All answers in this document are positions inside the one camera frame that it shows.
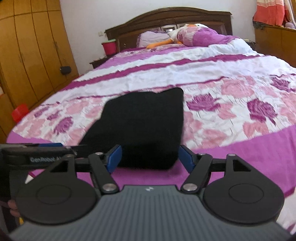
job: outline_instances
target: red bucket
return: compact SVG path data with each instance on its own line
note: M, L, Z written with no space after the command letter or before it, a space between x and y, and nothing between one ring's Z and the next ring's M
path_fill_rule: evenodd
M116 39L111 39L102 43L102 45L107 56L116 54Z
M25 117L29 113L29 109L27 105L21 104L19 105L12 113L12 118L16 123L19 123L23 117Z

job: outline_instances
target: folded black garment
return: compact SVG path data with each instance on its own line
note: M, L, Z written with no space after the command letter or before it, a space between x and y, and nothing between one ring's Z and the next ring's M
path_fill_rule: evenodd
M168 169L178 159L182 128L182 89L133 92L109 100L80 144L104 153L121 145L119 167Z

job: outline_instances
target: gray gripper base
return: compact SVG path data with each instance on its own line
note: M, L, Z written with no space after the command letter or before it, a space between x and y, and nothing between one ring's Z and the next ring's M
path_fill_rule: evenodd
M286 241L277 223L237 226L212 216L195 195L175 186L125 186L105 195L80 220L60 226L25 222L15 241Z

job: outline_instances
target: dark brown headboard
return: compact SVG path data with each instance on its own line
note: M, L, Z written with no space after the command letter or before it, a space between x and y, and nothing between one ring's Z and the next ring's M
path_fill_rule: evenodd
M138 35L165 25L202 23L219 34L232 35L231 13L192 7L167 7L144 13L119 26L106 30L108 39L117 40L117 51L135 48Z

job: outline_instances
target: orange plush leg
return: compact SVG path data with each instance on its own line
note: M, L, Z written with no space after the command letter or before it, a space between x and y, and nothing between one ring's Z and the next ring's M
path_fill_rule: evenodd
M166 41L162 41L162 42L158 42L158 43L154 43L154 44L149 44L146 49L153 49L157 46L161 46L161 45L165 45L165 44L172 44L173 43L173 40L169 39L169 40L166 40Z

